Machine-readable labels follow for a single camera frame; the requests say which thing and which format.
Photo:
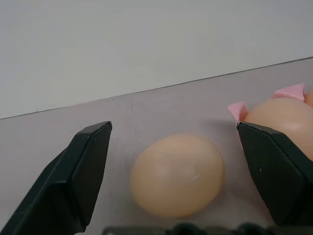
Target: egg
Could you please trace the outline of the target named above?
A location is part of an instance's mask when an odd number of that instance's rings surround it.
[[[274,98],[257,105],[245,122],[270,127],[284,133],[313,160],[313,109],[293,98]]]
[[[305,95],[304,102],[313,107],[313,89],[310,90],[310,92]]]
[[[203,209],[224,182],[224,162],[208,139],[180,134],[162,139],[137,158],[130,176],[134,200],[147,212],[184,217]]]

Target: gray table surface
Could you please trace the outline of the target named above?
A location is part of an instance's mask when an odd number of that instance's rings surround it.
[[[244,71],[162,89],[0,120],[0,228],[42,169],[86,126],[111,120],[113,131],[104,180],[86,234],[108,225],[171,227],[181,221],[235,228],[242,222],[272,224],[238,144],[227,106],[248,107],[276,89],[313,86],[313,59]],[[203,211],[183,219],[147,214],[132,200],[129,173],[136,156],[156,140],[177,133],[205,135],[220,148],[226,182]]]

